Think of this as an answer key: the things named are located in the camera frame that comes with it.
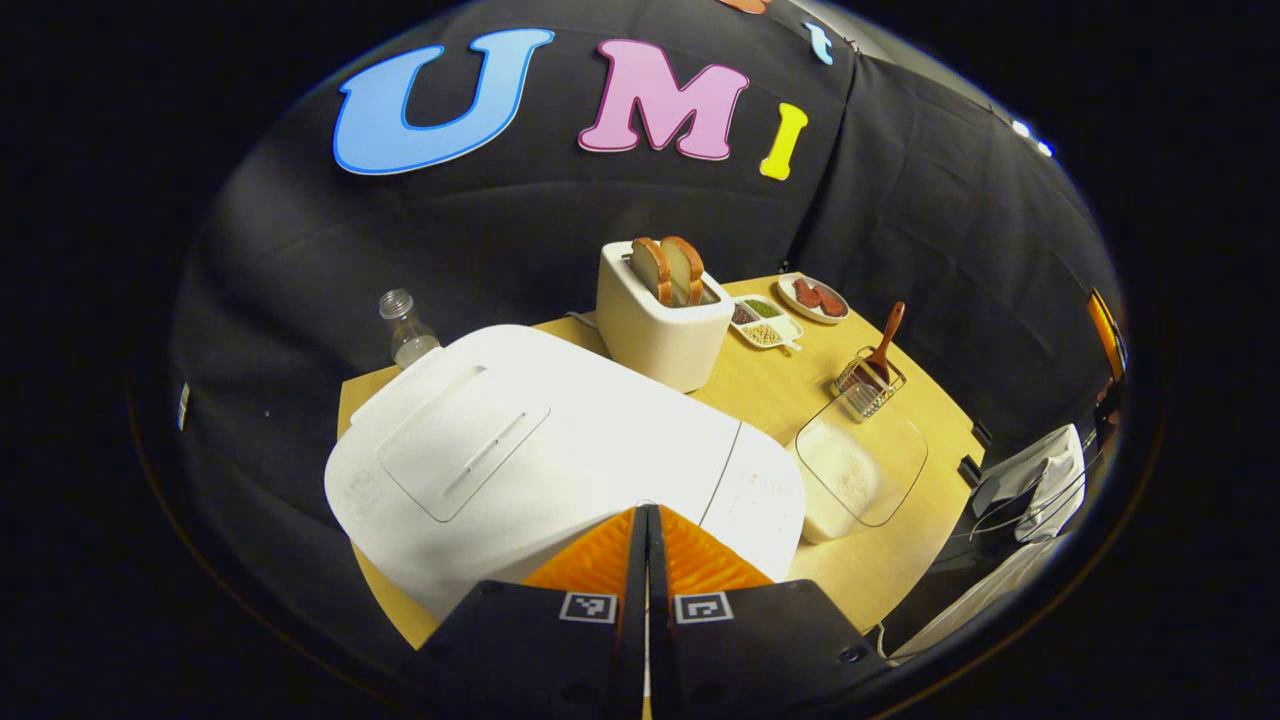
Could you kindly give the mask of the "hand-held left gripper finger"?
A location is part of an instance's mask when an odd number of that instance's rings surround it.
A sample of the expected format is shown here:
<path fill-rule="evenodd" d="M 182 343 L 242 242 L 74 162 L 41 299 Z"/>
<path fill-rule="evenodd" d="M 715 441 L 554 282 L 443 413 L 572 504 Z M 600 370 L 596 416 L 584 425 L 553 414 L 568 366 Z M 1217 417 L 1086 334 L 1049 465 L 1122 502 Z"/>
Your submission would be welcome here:
<path fill-rule="evenodd" d="M 552 582 L 479 582 L 415 655 L 415 693 L 435 719 L 639 719 L 646 667 L 649 509 L 602 523 L 595 588 L 561 562 Z"/>
<path fill-rule="evenodd" d="M 867 696 L 890 666 L 815 582 L 678 593 L 668 516 L 645 507 L 654 719 L 870 715 Z"/>

